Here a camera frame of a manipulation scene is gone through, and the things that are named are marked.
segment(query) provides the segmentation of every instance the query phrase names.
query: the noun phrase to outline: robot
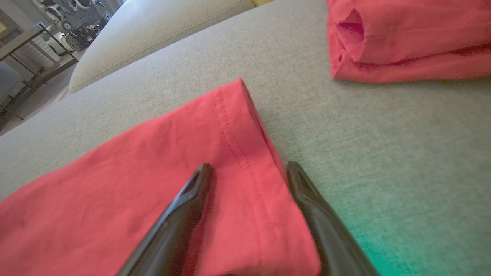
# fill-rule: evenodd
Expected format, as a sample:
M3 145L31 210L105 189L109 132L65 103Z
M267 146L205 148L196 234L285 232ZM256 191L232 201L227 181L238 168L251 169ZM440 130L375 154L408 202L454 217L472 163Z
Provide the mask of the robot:
M106 11L99 20L90 11L91 6L96 4L105 7L101 0L31 0L31 2L64 33L66 42L75 51L87 48L112 16Z

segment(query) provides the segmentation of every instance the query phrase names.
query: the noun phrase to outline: sofa cushion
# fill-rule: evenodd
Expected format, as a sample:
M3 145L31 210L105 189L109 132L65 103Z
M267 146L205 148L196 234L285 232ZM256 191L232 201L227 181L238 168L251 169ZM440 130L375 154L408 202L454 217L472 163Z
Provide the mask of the sofa cushion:
M70 80L70 93L253 7L251 0L129 0L83 54Z
M332 80L326 15L323 0L272 1L41 111L0 137L1 196L242 77L283 161L302 165L381 275L487 275L490 80Z

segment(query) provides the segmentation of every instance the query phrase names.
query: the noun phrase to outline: red cloth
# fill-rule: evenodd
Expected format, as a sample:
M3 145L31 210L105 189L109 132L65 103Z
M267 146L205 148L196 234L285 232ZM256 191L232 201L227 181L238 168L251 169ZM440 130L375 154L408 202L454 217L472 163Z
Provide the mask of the red cloth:
M491 75L489 0L327 0L332 77L369 83Z
M114 275L201 163L215 168L184 275L299 275L314 242L236 80L142 123L0 202L0 275Z

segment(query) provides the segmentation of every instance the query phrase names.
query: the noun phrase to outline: red fabric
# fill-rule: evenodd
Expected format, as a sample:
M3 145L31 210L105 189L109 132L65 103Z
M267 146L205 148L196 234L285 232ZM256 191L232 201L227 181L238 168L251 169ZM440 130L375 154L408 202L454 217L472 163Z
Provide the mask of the red fabric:
M0 202L0 274L114 275L204 162L215 168L213 191L184 275L316 275L314 242L242 80Z
M332 77L369 83L491 75L489 0L327 0Z

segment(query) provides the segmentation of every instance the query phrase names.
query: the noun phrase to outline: fabric fold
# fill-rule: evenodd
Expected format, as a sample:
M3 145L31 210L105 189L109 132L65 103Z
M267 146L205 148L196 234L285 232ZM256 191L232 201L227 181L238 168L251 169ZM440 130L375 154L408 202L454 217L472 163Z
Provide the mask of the fabric fold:
M5 275L114 275L196 167L213 194L184 275L316 275L319 258L242 80L142 123L0 202Z
M327 0L332 76L385 83L491 73L491 5Z

